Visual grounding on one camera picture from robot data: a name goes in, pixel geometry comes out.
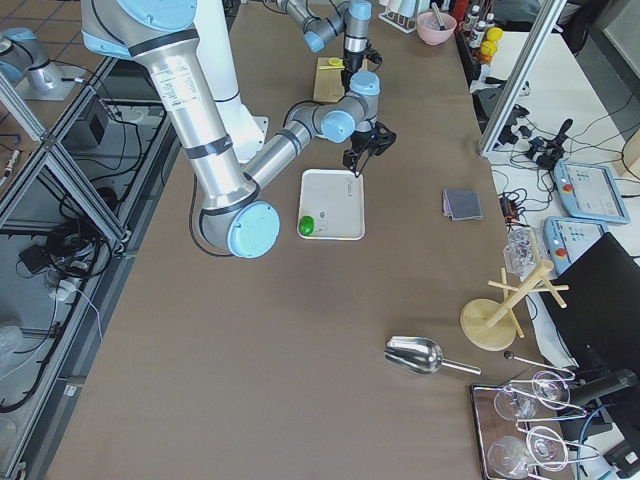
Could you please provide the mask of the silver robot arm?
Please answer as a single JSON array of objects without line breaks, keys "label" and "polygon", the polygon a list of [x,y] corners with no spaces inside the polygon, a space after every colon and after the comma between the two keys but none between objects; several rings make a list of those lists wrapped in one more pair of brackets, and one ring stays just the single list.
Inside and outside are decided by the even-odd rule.
[{"label": "silver robot arm", "polygon": [[367,58],[379,64],[369,41],[369,23],[372,5],[369,1],[343,1],[335,6],[335,12],[326,18],[316,16],[306,1],[283,0],[277,7],[290,16],[301,28],[309,49],[318,53],[332,40],[343,36],[343,64],[341,81],[345,90],[349,89],[351,77],[360,70]]},{"label": "silver robot arm", "polygon": [[279,2],[281,13],[303,29],[312,51],[344,37],[345,93],[335,104],[292,110],[288,123],[246,164],[233,150],[211,92],[224,70],[223,57],[214,55],[205,72],[197,56],[199,45],[229,45],[224,20],[214,24],[207,39],[200,37],[205,6],[199,1],[84,1],[84,44],[94,53],[146,68],[204,193],[197,235],[224,256],[257,258],[273,247],[280,231],[276,209],[259,194],[312,139],[349,140],[343,164],[351,172],[396,140],[377,119],[379,78],[362,66],[370,49],[372,5],[343,2],[321,19],[302,1]]}]

